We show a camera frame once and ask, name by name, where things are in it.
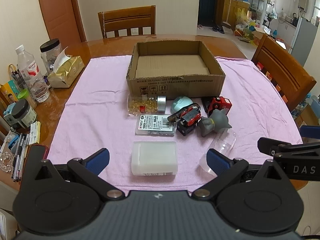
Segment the clear plastic jar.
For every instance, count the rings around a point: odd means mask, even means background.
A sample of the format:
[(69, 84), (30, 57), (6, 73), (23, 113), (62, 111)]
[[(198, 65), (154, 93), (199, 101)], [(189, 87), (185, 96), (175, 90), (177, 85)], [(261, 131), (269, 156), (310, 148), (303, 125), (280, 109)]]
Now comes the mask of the clear plastic jar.
[[(236, 142), (236, 133), (231, 128), (223, 129), (221, 132), (215, 135), (208, 149), (213, 148), (218, 152), (220, 152), (222, 155), (229, 157), (235, 142)], [(201, 157), (199, 161), (199, 165), (208, 174), (212, 176), (217, 176), (217, 173), (215, 172), (215, 170), (212, 170), (210, 166), (207, 164), (206, 153)]]

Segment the grey cat figurine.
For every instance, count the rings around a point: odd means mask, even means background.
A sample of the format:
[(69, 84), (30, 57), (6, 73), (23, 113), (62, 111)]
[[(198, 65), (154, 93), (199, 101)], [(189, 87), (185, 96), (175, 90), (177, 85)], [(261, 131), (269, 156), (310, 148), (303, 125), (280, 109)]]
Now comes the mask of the grey cat figurine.
[(202, 117), (198, 123), (201, 130), (201, 136), (206, 137), (209, 133), (219, 133), (225, 129), (230, 129), (228, 117), (224, 110), (213, 110), (210, 117)]

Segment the white plastic box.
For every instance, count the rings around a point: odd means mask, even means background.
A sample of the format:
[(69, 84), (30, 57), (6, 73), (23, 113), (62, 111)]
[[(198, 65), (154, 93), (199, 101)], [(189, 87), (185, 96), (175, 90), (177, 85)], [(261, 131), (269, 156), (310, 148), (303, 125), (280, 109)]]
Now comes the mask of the white plastic box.
[(177, 146), (174, 141), (136, 141), (131, 154), (134, 176), (168, 176), (178, 172)]

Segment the black toy train car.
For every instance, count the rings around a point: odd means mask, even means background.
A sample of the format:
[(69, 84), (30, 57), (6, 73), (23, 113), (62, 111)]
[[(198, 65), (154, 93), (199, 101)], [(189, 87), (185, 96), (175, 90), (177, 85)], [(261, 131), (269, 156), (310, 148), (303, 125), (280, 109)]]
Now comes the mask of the black toy train car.
[(181, 115), (180, 120), (177, 122), (177, 130), (183, 136), (186, 136), (195, 129), (200, 119), (201, 111), (198, 108), (189, 109)]

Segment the red toy train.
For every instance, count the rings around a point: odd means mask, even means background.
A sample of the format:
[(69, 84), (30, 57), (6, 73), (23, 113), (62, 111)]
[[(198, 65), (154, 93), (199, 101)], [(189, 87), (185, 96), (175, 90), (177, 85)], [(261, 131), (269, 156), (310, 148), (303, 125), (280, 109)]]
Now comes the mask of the red toy train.
[(229, 110), (232, 107), (232, 103), (229, 99), (222, 96), (205, 96), (201, 98), (204, 111), (210, 116), (213, 110), (224, 110), (228, 114)]

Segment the clear labelled case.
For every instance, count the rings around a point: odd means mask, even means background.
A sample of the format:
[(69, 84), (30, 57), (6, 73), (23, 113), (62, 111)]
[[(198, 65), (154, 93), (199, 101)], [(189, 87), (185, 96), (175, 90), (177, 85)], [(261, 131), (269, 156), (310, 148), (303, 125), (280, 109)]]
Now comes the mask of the clear labelled case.
[(159, 135), (173, 137), (175, 124), (167, 114), (141, 114), (137, 121), (136, 135)]

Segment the teal round case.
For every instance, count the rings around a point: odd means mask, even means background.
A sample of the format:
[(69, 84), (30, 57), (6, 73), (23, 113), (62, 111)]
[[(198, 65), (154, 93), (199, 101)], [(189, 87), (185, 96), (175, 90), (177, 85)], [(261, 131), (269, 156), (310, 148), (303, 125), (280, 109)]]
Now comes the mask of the teal round case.
[(171, 104), (171, 113), (174, 114), (183, 107), (189, 106), (193, 101), (187, 96), (178, 96)]

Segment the bottle of yellow capsules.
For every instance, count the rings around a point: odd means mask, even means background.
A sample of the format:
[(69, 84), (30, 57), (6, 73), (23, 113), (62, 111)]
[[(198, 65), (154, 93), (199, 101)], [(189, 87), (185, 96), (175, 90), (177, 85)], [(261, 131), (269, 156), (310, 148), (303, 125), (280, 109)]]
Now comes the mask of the bottle of yellow capsules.
[(131, 96), (127, 97), (127, 111), (130, 115), (164, 114), (166, 96)]

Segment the wooden chair right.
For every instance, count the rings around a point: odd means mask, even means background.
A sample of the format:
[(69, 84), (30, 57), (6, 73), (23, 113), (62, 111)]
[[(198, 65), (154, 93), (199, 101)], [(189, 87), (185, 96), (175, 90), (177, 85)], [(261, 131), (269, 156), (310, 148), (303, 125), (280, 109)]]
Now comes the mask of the wooden chair right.
[(287, 99), (289, 111), (293, 111), (316, 85), (315, 78), (270, 35), (262, 36), (252, 62), (262, 65), (263, 74), (271, 75), (270, 81), (274, 87), (279, 87), (280, 97)]

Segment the pens bundle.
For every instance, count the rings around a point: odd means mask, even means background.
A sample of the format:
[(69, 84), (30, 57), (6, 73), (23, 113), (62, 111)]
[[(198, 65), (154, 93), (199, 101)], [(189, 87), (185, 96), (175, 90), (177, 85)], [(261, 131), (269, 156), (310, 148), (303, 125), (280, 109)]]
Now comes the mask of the pens bundle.
[(19, 182), (22, 179), (22, 171), (24, 161), (27, 156), (30, 134), (20, 134), (18, 139), (17, 148), (14, 156), (11, 178), (13, 182)]

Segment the grey refrigerator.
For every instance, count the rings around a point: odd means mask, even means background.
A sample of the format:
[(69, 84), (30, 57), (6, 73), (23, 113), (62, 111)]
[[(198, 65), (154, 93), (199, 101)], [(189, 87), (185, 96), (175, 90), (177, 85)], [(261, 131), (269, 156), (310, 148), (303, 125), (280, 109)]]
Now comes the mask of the grey refrigerator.
[(304, 66), (311, 51), (318, 28), (306, 18), (300, 17), (291, 42), (290, 54)]

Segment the gold tissue pack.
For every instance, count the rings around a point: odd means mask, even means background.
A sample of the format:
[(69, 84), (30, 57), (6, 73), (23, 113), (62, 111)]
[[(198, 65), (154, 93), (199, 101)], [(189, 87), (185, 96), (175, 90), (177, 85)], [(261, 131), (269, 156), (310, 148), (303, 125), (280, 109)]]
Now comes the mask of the gold tissue pack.
[(64, 49), (54, 62), (53, 71), (48, 75), (48, 82), (53, 88), (69, 88), (84, 67), (81, 56), (68, 56)]

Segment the brown cardboard box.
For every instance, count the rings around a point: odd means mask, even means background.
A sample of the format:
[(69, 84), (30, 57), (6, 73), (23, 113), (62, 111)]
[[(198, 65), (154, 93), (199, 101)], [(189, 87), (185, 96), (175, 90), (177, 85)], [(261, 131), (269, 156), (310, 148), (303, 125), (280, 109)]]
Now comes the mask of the brown cardboard box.
[(135, 44), (126, 80), (132, 96), (219, 96), (225, 73), (202, 41), (160, 40)]

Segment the clear water bottle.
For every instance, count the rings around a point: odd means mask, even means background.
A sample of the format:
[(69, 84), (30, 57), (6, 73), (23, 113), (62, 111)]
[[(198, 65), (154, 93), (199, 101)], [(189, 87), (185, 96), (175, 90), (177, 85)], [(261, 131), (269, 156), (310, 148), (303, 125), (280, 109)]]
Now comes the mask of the clear water bottle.
[(24, 45), (16, 48), (17, 67), (20, 71), (31, 95), (38, 103), (49, 98), (49, 88), (40, 72), (33, 54), (25, 51)]

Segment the wooden cabinet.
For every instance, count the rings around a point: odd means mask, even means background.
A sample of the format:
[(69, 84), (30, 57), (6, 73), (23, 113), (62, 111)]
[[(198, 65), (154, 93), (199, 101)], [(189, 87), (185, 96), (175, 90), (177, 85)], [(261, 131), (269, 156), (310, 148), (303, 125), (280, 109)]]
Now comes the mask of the wooden cabinet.
[(236, 13), (238, 10), (244, 10), (244, 13), (247, 14), (248, 9), (248, 2), (237, 0), (220, 0), (220, 14), (218, 23), (228, 22), (231, 25), (231, 29), (234, 30), (236, 24)]

